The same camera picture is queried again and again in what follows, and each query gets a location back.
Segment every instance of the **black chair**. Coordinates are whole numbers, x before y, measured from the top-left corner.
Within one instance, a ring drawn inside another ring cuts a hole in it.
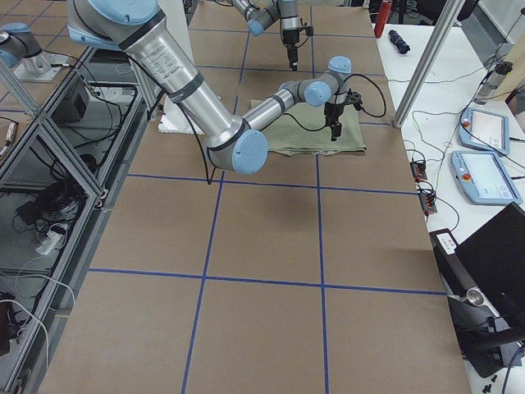
[[[458,21],[467,19],[473,13],[479,0],[467,0],[458,15]],[[418,12],[435,25],[445,6],[446,0],[418,0]]]

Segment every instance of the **folded towel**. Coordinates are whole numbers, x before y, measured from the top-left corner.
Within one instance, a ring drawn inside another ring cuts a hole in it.
[[[252,107],[260,101],[252,100]],[[288,113],[294,115],[304,127],[318,129],[325,121],[324,107],[312,107],[306,103],[299,103],[291,108]],[[263,133],[267,137],[269,148],[272,152],[292,156],[297,153],[315,153],[330,155],[339,152],[364,152],[366,145],[359,128],[357,111],[352,106],[347,106],[340,116],[343,124],[341,137],[331,141],[330,127],[321,131],[306,131],[302,129],[291,117],[280,117]]]

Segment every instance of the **light blue cap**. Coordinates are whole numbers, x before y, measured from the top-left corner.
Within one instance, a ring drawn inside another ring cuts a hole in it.
[[[261,25],[259,21],[256,21],[255,19],[250,19],[247,25],[249,32],[255,37],[258,37],[259,35],[264,33],[263,25]]]
[[[0,59],[6,63],[8,68],[14,67],[18,63],[18,59],[6,51],[0,51]]]
[[[110,51],[120,51],[121,49],[113,41],[107,39],[101,39],[95,35],[87,33],[83,30],[75,29],[74,27],[67,26],[69,29],[70,38],[76,43],[87,45],[88,47],[94,47],[98,49],[108,49]]]
[[[0,30],[5,30],[7,33],[30,33],[31,29],[28,25],[22,22],[12,22],[8,23],[2,27]]]
[[[231,163],[239,174],[254,174],[266,162],[268,142],[260,131],[249,129],[235,143]]]
[[[349,74],[352,72],[352,61],[346,56],[334,56],[328,62],[328,68],[341,74]]]
[[[304,90],[304,100],[312,107],[319,107],[326,103],[331,97],[330,86],[322,80],[312,82]]]
[[[120,25],[142,25],[157,13],[158,0],[88,0],[100,15]]]

